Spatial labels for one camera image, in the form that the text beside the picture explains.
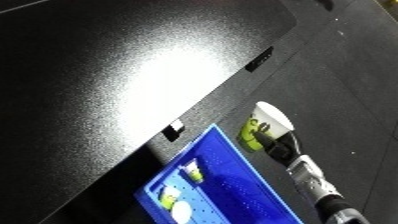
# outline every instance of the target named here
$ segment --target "paper cup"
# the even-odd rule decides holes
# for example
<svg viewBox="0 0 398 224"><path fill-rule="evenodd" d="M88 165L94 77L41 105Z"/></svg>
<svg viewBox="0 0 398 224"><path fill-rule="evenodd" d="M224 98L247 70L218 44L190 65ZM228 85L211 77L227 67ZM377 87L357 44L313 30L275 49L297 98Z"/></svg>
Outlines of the paper cup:
<svg viewBox="0 0 398 224"><path fill-rule="evenodd" d="M237 139L244 149L253 152L263 149L263 146L254 138L254 132L260 131L272 139L278 139L293 130L293 124L280 110L269 103L258 102Z"/></svg>

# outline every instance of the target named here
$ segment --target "yellow cup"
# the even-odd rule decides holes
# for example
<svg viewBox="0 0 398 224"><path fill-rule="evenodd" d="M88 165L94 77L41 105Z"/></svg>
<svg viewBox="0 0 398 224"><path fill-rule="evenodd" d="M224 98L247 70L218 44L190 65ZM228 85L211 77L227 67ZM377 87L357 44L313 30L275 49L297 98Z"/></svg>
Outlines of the yellow cup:
<svg viewBox="0 0 398 224"><path fill-rule="evenodd" d="M249 152L263 149L253 133L262 132L272 139L278 139L289 131L293 131L293 124L279 109L266 102L258 102L243 125L237 140Z"/></svg>

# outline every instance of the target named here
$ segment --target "yellow object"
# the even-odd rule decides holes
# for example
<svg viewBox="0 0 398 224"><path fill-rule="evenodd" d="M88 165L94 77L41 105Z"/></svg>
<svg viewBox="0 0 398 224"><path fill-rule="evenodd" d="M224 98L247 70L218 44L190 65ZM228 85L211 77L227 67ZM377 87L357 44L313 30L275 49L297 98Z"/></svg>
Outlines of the yellow object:
<svg viewBox="0 0 398 224"><path fill-rule="evenodd" d="M165 186L160 194L160 204L167 210L171 210L181 192L174 187Z"/></svg>

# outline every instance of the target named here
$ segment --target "blue tray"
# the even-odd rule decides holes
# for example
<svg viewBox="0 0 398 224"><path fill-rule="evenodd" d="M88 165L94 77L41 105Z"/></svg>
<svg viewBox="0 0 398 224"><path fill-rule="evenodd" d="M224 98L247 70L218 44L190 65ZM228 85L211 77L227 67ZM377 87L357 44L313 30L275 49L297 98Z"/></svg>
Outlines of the blue tray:
<svg viewBox="0 0 398 224"><path fill-rule="evenodd" d="M193 158L205 179L200 184L180 168ZM159 202L166 185L181 191L178 200L191 205L189 223L302 223L214 124L135 193L161 224L175 223Z"/></svg>

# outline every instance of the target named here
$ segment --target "black surface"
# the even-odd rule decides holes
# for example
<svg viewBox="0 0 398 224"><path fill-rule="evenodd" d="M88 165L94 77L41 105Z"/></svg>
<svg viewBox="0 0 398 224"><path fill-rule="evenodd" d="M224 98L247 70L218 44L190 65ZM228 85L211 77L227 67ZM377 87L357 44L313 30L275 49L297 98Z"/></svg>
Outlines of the black surface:
<svg viewBox="0 0 398 224"><path fill-rule="evenodd" d="M46 217L294 25L277 0L57 0L0 14L1 222Z"/></svg>
<svg viewBox="0 0 398 224"><path fill-rule="evenodd" d="M311 44L310 54L320 58L391 133L398 114L397 23L374 1L348 10Z"/></svg>
<svg viewBox="0 0 398 224"><path fill-rule="evenodd" d="M398 141L391 142L384 154L379 174L375 179L372 193L364 214L371 223L398 223Z"/></svg>
<svg viewBox="0 0 398 224"><path fill-rule="evenodd" d="M2 0L0 1L0 14L45 1L48 0Z"/></svg>
<svg viewBox="0 0 398 224"><path fill-rule="evenodd" d="M160 161L144 145L134 156L124 160L42 223L110 223L117 217L123 218L126 208L139 214L134 216L134 223L150 223L152 219L135 201L133 192L161 168Z"/></svg>

